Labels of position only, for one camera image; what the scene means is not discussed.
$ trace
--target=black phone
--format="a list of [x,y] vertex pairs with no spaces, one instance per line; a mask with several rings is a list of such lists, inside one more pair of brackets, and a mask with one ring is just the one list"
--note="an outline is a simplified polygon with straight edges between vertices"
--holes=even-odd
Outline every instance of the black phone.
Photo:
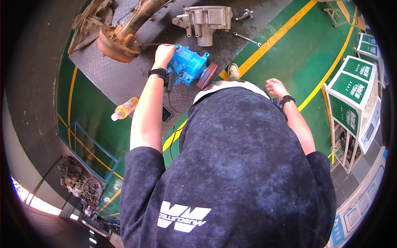
[[167,122],[171,117],[171,111],[163,105],[163,122]]

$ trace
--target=white bottle cap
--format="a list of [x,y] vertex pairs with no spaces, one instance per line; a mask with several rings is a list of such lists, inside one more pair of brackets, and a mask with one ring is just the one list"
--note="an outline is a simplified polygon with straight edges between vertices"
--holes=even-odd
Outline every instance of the white bottle cap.
[[118,119],[119,119],[119,116],[116,113],[112,114],[113,121],[117,121]]

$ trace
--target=plastic bottle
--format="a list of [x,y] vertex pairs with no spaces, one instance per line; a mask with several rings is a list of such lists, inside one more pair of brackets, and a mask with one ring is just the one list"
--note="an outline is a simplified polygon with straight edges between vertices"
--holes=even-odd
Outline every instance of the plastic bottle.
[[118,106],[114,110],[114,114],[112,114],[111,118],[113,121],[117,121],[119,119],[124,119],[135,110],[137,107],[139,99],[137,97],[133,97],[128,102],[124,103],[123,105]]

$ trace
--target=person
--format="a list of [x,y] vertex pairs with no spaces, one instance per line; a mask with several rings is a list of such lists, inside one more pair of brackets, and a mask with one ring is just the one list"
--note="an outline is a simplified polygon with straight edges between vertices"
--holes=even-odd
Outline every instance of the person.
[[[152,69],[175,46],[160,45]],[[179,137],[162,156],[163,79],[149,76],[131,124],[120,199],[125,247],[324,247],[336,213],[327,156],[295,102],[283,111],[257,86],[229,81],[198,93]],[[289,96],[277,79],[270,94]]]

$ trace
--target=beige sneaker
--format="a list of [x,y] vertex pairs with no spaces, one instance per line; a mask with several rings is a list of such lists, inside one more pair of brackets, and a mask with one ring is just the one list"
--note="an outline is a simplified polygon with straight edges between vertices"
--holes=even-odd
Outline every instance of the beige sneaker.
[[235,63],[231,63],[227,68],[229,74],[229,82],[239,80],[239,67]]

